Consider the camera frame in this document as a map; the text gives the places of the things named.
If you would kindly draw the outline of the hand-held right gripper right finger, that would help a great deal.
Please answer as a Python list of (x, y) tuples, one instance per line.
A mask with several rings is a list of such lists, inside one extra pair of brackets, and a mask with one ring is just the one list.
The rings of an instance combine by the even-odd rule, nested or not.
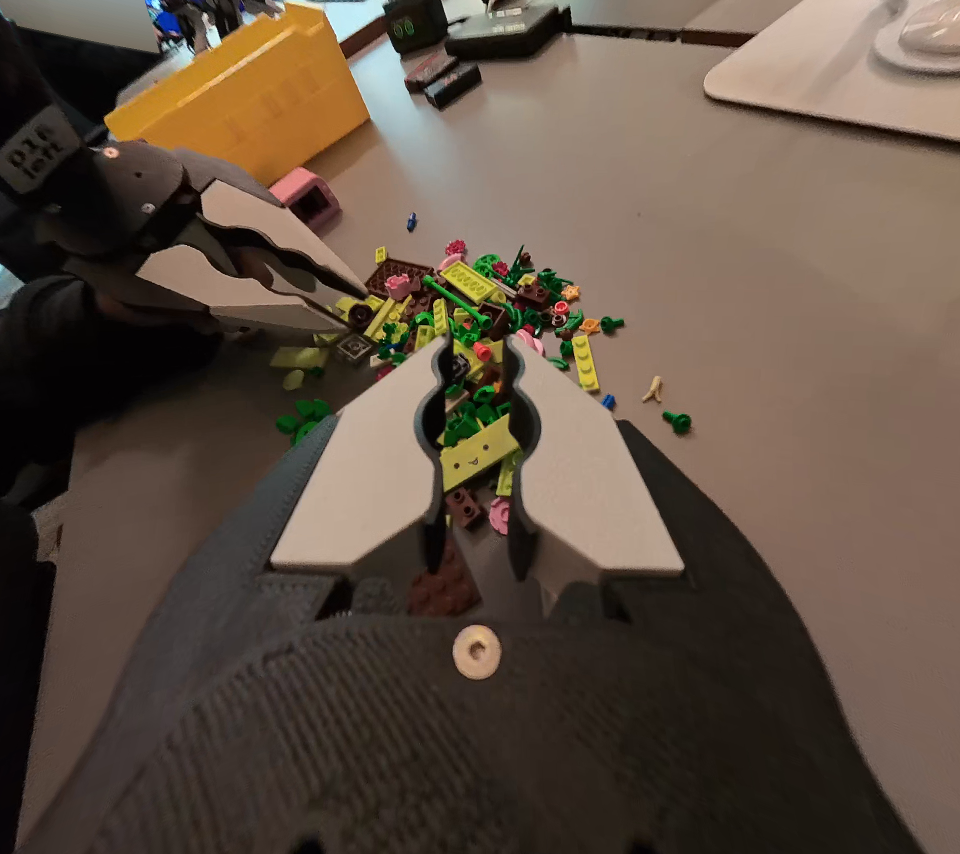
[(516, 335), (504, 347), (514, 578), (677, 577), (685, 564), (615, 418)]

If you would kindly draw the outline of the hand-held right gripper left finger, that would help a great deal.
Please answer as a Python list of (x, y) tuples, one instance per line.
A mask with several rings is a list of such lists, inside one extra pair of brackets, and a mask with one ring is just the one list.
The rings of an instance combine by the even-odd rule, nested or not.
[(452, 339), (433, 340), (342, 408), (270, 556), (282, 572), (435, 572), (447, 534), (438, 438)]

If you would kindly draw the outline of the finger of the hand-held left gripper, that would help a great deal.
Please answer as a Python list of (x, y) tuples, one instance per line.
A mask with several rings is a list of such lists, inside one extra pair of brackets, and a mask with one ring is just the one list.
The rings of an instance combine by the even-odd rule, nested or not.
[(366, 285), (288, 208), (219, 180), (200, 196), (199, 218), (240, 274), (271, 291), (325, 303), (364, 300)]
[(201, 304), (229, 326), (276, 332), (349, 332), (347, 322), (321, 304), (315, 290), (296, 286), (270, 265), (265, 269), (267, 284), (255, 277), (231, 276), (201, 250), (175, 246), (152, 254), (136, 276)]

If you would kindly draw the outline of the green leafy toy assembly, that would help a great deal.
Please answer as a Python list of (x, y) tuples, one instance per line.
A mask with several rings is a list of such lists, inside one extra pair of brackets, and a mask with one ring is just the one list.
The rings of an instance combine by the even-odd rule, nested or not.
[(332, 414), (331, 406), (323, 400), (297, 400), (294, 412), (277, 417), (274, 426), (294, 448)]

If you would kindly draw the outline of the pile of colourful toy bricks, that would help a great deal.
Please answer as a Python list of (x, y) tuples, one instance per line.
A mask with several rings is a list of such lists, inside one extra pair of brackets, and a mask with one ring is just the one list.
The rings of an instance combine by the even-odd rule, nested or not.
[[(452, 374), (445, 390), (445, 426), (438, 439), (444, 511), (466, 527), (484, 509), (472, 494), (474, 481), (499, 469), (497, 497), (510, 497), (519, 444), (510, 435), (511, 389), (505, 375), (504, 347), (516, 335), (541, 356), (541, 333), (553, 329), (570, 337), (582, 315), (570, 319), (570, 282), (554, 272), (531, 272), (520, 250), (508, 265), (494, 255), (464, 260), (464, 245), (448, 246), (440, 268), (391, 260), (377, 252), (377, 268), (367, 281), (376, 310), (360, 346), (370, 348), (380, 371), (395, 371), (403, 361), (444, 335), (452, 339)], [(324, 449), (341, 413), (332, 414), (296, 447)]]

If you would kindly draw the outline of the person's left forearm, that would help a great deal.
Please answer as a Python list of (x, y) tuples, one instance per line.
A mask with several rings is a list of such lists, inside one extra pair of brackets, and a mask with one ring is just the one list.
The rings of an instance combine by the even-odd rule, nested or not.
[(216, 327), (138, 316), (80, 279), (23, 285), (1, 319), (1, 491), (71, 452), (76, 432), (205, 367)]

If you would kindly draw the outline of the pink hollow block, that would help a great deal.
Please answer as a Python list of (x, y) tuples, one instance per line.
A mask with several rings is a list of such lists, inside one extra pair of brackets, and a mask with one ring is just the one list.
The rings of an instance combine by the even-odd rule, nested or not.
[(294, 168), (269, 189), (282, 205), (314, 233), (342, 214), (342, 206), (329, 184), (303, 167)]

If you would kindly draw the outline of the yellow plastic bin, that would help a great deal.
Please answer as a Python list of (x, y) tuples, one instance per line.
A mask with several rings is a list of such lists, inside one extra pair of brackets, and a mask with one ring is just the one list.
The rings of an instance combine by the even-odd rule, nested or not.
[(327, 15), (290, 2), (117, 105), (116, 140), (186, 148), (269, 188), (370, 119)]

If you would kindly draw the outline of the black flat battery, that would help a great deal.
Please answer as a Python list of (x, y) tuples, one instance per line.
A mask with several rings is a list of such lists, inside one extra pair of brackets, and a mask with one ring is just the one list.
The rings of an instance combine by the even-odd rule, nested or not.
[(427, 57), (404, 77), (404, 87), (411, 94), (425, 92), (428, 87), (457, 68), (460, 60), (443, 51)]
[(424, 90), (426, 102), (438, 111), (444, 111), (483, 82), (478, 65), (467, 64), (452, 68)]

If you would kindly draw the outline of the black power brick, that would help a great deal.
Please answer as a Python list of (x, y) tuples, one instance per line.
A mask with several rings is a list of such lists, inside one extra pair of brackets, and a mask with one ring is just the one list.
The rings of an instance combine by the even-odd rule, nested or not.
[(526, 60), (572, 26), (568, 6), (533, 4), (467, 18), (452, 26), (444, 51), (461, 61)]

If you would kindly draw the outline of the white stand base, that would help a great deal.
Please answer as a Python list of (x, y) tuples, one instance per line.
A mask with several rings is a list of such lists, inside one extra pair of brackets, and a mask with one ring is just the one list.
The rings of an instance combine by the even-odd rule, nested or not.
[(703, 81), (718, 102), (958, 142), (958, 44), (905, 44), (958, 0), (802, 0)]

